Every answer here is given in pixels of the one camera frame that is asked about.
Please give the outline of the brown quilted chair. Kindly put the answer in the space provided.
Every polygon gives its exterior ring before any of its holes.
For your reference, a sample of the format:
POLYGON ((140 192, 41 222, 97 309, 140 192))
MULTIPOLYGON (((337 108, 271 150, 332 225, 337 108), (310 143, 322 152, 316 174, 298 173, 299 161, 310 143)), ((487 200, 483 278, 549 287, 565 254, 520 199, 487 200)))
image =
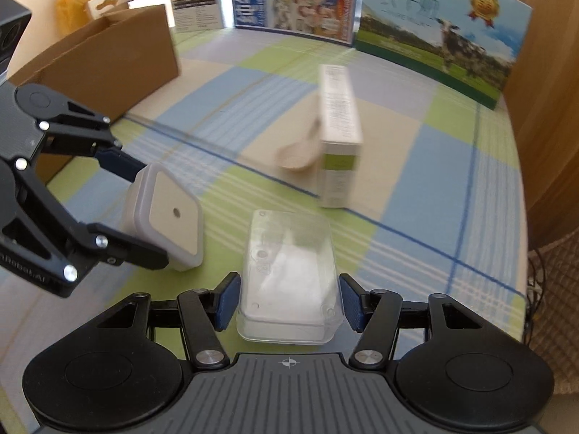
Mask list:
POLYGON ((578 237, 530 253, 537 308, 530 347, 554 372, 557 395, 578 393, 578 237))

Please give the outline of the clear plastic case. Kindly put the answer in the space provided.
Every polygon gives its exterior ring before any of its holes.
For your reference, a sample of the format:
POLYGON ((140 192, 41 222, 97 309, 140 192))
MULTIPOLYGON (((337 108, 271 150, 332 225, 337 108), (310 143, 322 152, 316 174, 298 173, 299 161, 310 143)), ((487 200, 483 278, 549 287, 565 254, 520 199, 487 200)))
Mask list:
POLYGON ((238 334, 256 343, 322 346, 342 322, 328 220, 319 214, 256 210, 241 273, 238 334))

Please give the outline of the beige plastic spoon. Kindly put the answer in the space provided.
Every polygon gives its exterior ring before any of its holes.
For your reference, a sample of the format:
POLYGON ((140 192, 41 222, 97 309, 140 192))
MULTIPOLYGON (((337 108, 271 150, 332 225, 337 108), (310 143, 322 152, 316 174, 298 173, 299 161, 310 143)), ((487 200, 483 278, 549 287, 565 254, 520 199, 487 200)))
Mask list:
POLYGON ((320 156, 320 120, 314 120, 308 134, 293 144, 281 147, 276 154, 277 166, 283 170, 299 173, 312 167, 320 156))

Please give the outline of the green cow milk box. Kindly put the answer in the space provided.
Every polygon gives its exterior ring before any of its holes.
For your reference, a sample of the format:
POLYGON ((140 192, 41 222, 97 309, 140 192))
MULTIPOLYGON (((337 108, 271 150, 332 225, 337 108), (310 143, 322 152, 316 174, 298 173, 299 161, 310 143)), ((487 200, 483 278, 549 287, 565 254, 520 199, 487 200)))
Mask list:
POLYGON ((354 46, 494 109, 531 16, 519 0, 362 0, 354 46))

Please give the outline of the white green medicine box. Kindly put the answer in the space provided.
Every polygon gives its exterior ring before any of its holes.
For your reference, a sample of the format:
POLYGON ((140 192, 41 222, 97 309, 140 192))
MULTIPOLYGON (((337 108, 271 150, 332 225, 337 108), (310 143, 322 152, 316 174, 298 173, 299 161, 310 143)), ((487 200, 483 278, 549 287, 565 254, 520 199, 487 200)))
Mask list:
POLYGON ((347 206, 358 157, 362 128, 347 67, 319 66, 321 160, 317 194, 324 208, 347 206))

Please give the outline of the white power adapter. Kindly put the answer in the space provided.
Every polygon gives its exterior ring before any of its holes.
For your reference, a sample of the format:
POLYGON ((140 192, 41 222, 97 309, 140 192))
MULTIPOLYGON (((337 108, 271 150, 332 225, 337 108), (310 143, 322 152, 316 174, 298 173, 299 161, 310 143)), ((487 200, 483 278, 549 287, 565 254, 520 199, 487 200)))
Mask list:
POLYGON ((200 200, 164 166, 145 166, 128 187, 122 231, 164 249, 169 267, 188 271, 204 258, 200 200))

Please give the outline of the brown cardboard box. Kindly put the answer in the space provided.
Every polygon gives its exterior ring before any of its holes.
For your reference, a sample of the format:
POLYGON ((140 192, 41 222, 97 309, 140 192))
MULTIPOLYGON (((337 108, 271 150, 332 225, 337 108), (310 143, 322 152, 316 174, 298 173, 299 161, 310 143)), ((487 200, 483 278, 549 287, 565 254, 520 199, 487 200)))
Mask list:
MULTIPOLYGON (((164 84, 176 78, 179 64, 164 6, 113 12, 53 44, 8 78, 17 87, 46 86, 110 124, 164 84)), ((55 132, 41 153, 94 157, 84 141, 63 146, 55 132)))

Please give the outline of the wooden wardrobe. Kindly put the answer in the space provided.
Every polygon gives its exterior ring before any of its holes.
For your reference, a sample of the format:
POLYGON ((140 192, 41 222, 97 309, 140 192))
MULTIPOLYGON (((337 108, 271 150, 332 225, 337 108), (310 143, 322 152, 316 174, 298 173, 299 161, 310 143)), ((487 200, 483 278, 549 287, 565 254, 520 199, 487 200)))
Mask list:
POLYGON ((532 9, 504 89, 524 186, 528 241, 578 228, 578 0, 520 0, 532 9))

